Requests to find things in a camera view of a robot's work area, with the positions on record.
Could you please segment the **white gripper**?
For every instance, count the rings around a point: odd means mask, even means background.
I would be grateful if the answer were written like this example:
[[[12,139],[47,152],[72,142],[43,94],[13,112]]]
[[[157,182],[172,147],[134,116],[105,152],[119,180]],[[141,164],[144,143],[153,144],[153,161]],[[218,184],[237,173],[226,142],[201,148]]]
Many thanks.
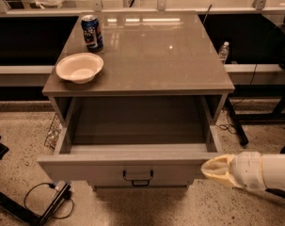
[[[236,156],[235,154],[219,155],[205,162],[201,166],[201,171],[208,179],[223,186],[264,190],[261,154],[258,152],[242,152]]]

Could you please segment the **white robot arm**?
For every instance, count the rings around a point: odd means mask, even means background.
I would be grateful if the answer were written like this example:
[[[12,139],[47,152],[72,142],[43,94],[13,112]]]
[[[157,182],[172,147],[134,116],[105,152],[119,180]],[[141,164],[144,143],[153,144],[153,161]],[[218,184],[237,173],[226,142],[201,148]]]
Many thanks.
[[[285,153],[222,154],[205,162],[201,172],[223,186],[285,192]]]

